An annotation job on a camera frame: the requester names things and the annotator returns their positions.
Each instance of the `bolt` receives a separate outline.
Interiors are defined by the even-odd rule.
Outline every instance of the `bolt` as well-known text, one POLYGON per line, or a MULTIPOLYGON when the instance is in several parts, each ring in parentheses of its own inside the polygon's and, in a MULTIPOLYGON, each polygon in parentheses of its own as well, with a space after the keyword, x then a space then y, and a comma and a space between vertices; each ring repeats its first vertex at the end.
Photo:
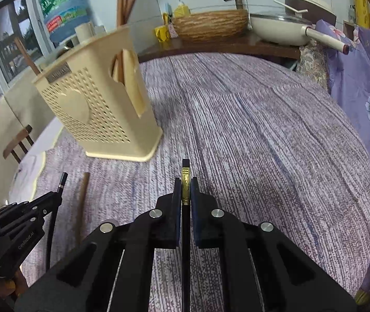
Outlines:
POLYGON ((224 211, 221 209, 214 209, 213 211, 211 211, 211 216, 215 218, 221 218, 222 216, 224 216, 224 211))
POLYGON ((161 215, 162 215, 162 211, 159 209, 153 209, 153 210, 150 210, 149 212, 149 216, 151 216, 152 218, 159 218, 161 215))
POLYGON ((100 225, 100 231, 102 233, 110 232, 113 229, 113 224, 111 223, 103 223, 100 225))
POLYGON ((273 230, 273 224, 272 223, 269 223, 269 222, 263 222, 261 225, 260 225, 260 228, 265 231, 265 232, 270 232, 273 230))

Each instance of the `frying pan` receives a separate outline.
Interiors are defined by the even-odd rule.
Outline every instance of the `frying pan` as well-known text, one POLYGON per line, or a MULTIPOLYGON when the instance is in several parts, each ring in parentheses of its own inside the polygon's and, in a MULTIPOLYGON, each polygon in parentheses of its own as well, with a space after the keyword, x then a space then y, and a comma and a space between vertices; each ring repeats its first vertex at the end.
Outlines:
MULTIPOLYGON (((305 10, 295 12, 300 15, 305 10)), ((300 16, 286 15, 285 12, 266 12, 250 14, 250 22, 253 31, 265 41, 299 47, 306 45, 313 38, 343 54, 347 55, 349 53, 349 45, 314 30, 312 22, 300 16)))

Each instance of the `wicker basket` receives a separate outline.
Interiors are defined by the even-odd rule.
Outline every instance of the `wicker basket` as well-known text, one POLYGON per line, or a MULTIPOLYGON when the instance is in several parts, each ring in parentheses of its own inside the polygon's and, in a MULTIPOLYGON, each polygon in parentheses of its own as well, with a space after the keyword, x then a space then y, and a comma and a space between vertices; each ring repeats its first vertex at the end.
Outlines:
POLYGON ((179 37, 185 41, 212 41, 236 35, 247 28, 245 9, 208 11, 173 19, 179 37))

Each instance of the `chair backrest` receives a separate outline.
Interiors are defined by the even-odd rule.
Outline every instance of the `chair backrest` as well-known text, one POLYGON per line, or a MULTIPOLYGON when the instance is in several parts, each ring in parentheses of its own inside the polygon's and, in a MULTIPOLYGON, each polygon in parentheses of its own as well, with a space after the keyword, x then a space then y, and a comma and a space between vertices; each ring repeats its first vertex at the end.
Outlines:
POLYGON ((24 154, 28 153, 28 150, 26 149, 25 145, 23 144, 23 140, 27 139, 29 144, 32 146, 33 141, 32 138, 30 138, 29 134, 32 131, 31 126, 26 126, 24 129, 20 130, 20 132, 16 135, 15 138, 13 138, 9 144, 6 146, 6 148, 3 151, 3 157, 4 159, 7 158, 10 154, 13 155, 14 159, 17 160, 17 163, 20 163, 21 160, 19 156, 17 156, 16 152, 14 151, 15 147, 20 146, 24 154))

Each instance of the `yellow bottle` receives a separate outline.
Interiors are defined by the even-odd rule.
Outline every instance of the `yellow bottle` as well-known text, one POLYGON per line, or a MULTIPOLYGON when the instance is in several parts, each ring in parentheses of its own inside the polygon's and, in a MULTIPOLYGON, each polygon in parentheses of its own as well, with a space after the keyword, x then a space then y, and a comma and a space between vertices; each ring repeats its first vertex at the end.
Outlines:
POLYGON ((189 11, 189 8, 187 5, 185 5, 181 0, 178 0, 178 7, 173 12, 174 17, 183 17, 183 16, 189 16, 191 12, 189 11))

